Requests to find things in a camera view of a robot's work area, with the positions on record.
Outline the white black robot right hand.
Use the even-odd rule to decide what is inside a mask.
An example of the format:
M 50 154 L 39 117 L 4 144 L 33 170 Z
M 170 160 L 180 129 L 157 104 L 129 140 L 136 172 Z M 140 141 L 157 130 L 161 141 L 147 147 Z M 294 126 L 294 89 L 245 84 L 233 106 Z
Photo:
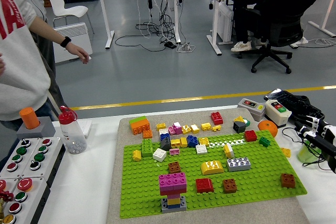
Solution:
M 322 156 L 335 173 L 335 126 L 323 119 L 304 116 L 303 119 L 295 121 L 295 130 L 302 139 L 308 140 L 321 150 Z

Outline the person's right hand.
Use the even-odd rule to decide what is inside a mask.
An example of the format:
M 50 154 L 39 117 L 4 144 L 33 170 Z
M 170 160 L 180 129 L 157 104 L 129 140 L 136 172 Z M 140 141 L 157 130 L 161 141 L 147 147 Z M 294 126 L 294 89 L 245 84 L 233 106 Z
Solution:
M 72 55 L 78 56 L 83 64 L 89 62 L 89 54 L 83 48 L 76 46 L 71 42 L 69 42 L 65 48 Z

